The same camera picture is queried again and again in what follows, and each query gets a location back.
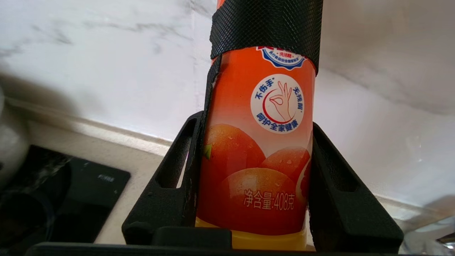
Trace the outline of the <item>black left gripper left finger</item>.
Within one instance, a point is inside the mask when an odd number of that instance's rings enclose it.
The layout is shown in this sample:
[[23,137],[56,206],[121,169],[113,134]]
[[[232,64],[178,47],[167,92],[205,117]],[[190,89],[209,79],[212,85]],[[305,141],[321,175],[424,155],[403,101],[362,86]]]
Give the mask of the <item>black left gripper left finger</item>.
[[198,202],[204,113],[191,115],[122,224],[127,245],[150,245],[160,228],[193,227]]

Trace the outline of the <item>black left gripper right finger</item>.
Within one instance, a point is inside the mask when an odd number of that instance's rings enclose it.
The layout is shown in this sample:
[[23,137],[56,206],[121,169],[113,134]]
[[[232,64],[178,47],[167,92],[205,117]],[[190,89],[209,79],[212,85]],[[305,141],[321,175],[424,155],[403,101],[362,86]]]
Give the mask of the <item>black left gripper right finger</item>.
[[309,228],[325,254],[397,254],[404,234],[325,132],[313,123]]

